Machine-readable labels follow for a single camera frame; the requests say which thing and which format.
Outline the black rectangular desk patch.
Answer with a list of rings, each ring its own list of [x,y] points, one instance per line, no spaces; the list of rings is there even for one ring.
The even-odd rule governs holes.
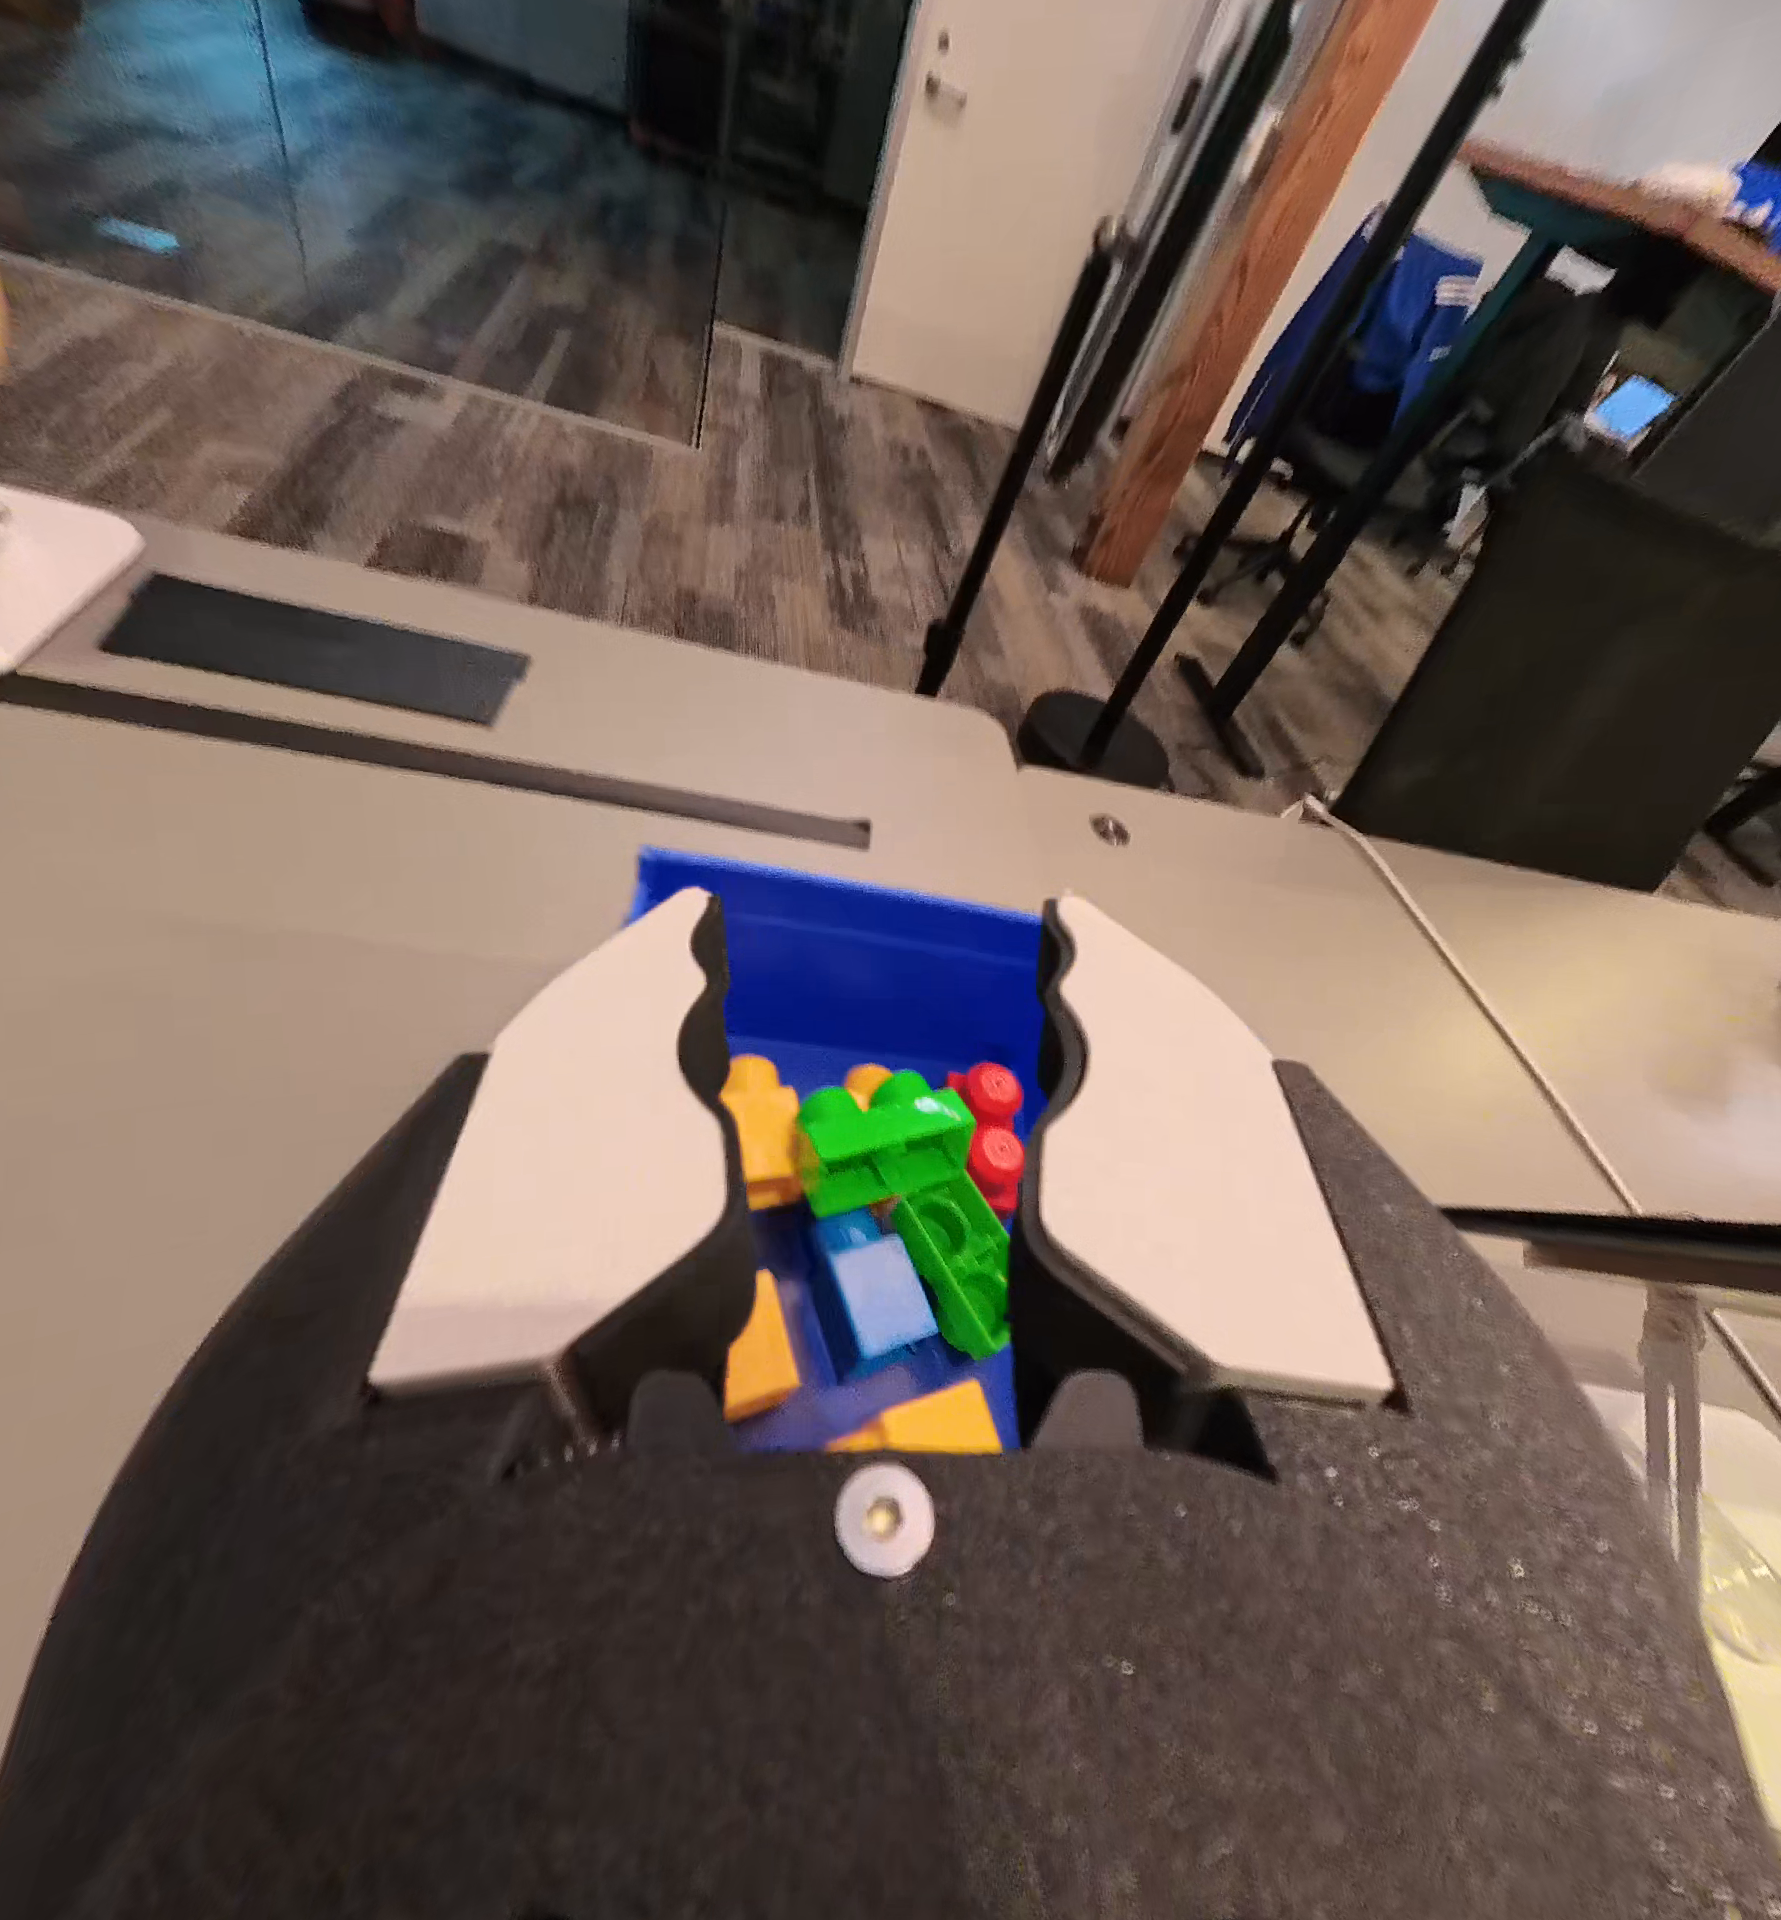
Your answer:
[[[171,576],[149,578],[100,650],[355,704],[490,727],[525,652]]]

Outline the black office chair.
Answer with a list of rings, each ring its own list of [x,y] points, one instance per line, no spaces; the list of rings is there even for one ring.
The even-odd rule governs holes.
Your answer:
[[[1653,895],[1781,720],[1781,545],[1567,442],[1480,557],[1333,803],[1368,839]]]

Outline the white door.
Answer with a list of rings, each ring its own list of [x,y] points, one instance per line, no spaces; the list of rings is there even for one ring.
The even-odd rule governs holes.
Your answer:
[[[1094,230],[1127,212],[1209,15],[915,5],[843,373],[1021,425]]]

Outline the red two-stud block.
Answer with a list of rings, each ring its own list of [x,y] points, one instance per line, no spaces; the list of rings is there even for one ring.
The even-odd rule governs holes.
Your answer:
[[[1026,1165],[1018,1133],[1025,1102],[1021,1081],[998,1063],[979,1063],[948,1072],[947,1088],[973,1117],[973,1138],[964,1162],[973,1188],[1007,1225],[1015,1218]]]

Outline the black tripod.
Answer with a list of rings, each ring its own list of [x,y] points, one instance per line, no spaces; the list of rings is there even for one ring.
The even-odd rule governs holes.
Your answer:
[[[1196,225],[1209,217],[1223,195],[1236,166],[1242,142],[1279,81],[1279,72],[1290,50],[1294,12],[1296,7],[1290,2],[1268,5],[1261,15],[1261,24],[1242,48],[1231,91],[1206,134],[1206,154],[1192,164],[1186,187],[1183,189],[1183,201],[1188,205]],[[1120,254],[1123,230],[1117,220],[1109,217],[1094,228],[1091,252],[1077,278],[1062,320],[1056,327],[1045,370],[1028,403],[1025,420],[1016,431],[998,489],[993,495],[993,502],[985,513],[976,541],[950,595],[950,607],[941,619],[933,621],[927,630],[922,666],[915,686],[922,698],[937,696],[950,678],[950,669],[963,650],[976,600],[991,576],[994,557],[1015,516],[1021,495],[1031,481],[1033,467],[1047,441],[1054,406],[1070,382],[1081,349],[1103,304]]]

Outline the blue plastic bin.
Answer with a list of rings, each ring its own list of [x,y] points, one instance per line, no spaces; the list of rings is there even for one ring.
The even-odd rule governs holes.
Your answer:
[[[685,888],[715,895],[729,955],[730,1059],[772,1061],[800,1106],[841,1088],[856,1065],[915,1070],[942,1090],[950,1072],[998,1063],[1021,1081],[1026,1143],[1045,1099],[1045,1015],[1034,917],[676,850],[638,856],[631,918]],[[802,1200],[755,1213],[759,1269],[779,1283],[802,1388],[781,1409],[735,1424],[750,1451],[823,1453],[879,1410],[957,1381],[981,1381],[1005,1451],[1018,1444],[1010,1343],[973,1361],[938,1334],[851,1382],[837,1381],[810,1296]]]

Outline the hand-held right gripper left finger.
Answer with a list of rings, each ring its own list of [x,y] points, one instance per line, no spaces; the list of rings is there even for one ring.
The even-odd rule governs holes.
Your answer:
[[[543,1385],[598,1433],[648,1376],[722,1394],[755,1309],[729,984],[722,905],[685,887],[498,1030],[377,1341],[377,1394]]]

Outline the wooden post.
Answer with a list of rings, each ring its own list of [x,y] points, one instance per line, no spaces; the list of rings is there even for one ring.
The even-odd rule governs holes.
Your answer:
[[[1111,588],[1135,584],[1238,373],[1358,149],[1423,39],[1432,2],[1344,2],[1317,48],[1231,230],[1196,276],[1092,518],[1073,554]]]

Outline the yellow toy block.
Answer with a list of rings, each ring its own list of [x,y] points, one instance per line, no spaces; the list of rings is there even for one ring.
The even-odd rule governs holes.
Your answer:
[[[823,1444],[828,1455],[979,1456],[1003,1451],[998,1423],[976,1378],[889,1405],[861,1426]]]

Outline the wooden standing desk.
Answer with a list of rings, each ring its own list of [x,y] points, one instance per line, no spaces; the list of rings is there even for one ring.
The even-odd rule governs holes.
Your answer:
[[[1242,780],[1258,782],[1264,771],[1238,727],[1238,709],[1292,636],[1307,629],[1308,611],[1328,591],[1337,566],[1391,500],[1405,473],[1424,457],[1452,413],[1473,359],[1562,252],[1578,252],[1623,276],[1634,256],[1670,246],[1767,301],[1781,299],[1778,205],[1745,201],[1729,175],[1688,180],[1680,189],[1622,182],[1480,138],[1470,141],[1459,159],[1478,182],[1486,209],[1524,228],[1524,245],[1480,302],[1441,370],[1431,374],[1423,397],[1394,414],[1382,444],[1334,502],[1307,516],[1305,548],[1290,553],[1283,587],[1228,666],[1212,677],[1195,656],[1179,660],[1221,756]]]

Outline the blue jacket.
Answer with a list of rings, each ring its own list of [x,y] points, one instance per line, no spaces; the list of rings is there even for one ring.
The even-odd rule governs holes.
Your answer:
[[[1264,352],[1228,420],[1228,452],[1236,452],[1264,425],[1279,388],[1334,306],[1381,217],[1382,205],[1372,207]],[[1357,306],[1342,346],[1300,423],[1360,452],[1382,444],[1470,323],[1480,302],[1480,272],[1480,254],[1448,249],[1423,230],[1411,232]]]

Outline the green two-stud block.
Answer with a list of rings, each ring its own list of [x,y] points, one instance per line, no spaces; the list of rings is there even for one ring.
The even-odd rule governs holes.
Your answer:
[[[889,1215],[921,1281],[937,1328],[974,1363],[1009,1344],[1009,1234],[964,1170],[899,1198]]]
[[[807,1208],[827,1221],[944,1187],[964,1174],[974,1130],[964,1101],[913,1068],[893,1070],[865,1104],[846,1086],[820,1088],[796,1117]]]

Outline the black round-base stand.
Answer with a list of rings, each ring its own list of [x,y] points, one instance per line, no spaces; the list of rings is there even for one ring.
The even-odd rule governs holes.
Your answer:
[[[1524,43],[1541,8],[1540,2],[1491,5],[1484,37],[1476,43],[1471,58],[1442,94],[1436,117],[1403,180],[1385,196],[1382,217],[1367,252],[1344,280],[1334,306],[1318,323],[1300,363],[1286,374],[1264,425],[1255,428],[1255,436],[1238,449],[1238,465],[1231,473],[1212,515],[1192,541],[1173,587],[1151,617],[1111,695],[1092,698],[1085,692],[1056,690],[1036,698],[1026,709],[1016,739],[1025,763],[1132,786],[1164,786],[1168,756],[1156,737],[1132,720],[1132,707],[1142,684],[1196,604],[1196,595],[1209,581],[1212,564],[1236,538],[1240,518],[1268,481],[1294,423],[1308,405],[1308,397],[1342,346],[1368,286],[1376,283],[1382,268],[1403,246],[1481,111],[1522,58]]]

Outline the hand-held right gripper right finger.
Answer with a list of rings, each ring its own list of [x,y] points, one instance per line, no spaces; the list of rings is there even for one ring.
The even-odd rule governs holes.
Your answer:
[[[1168,1409],[1218,1388],[1367,1409],[1396,1391],[1279,1059],[1183,964],[1047,901],[1045,1112],[1010,1240],[1015,1356]]]

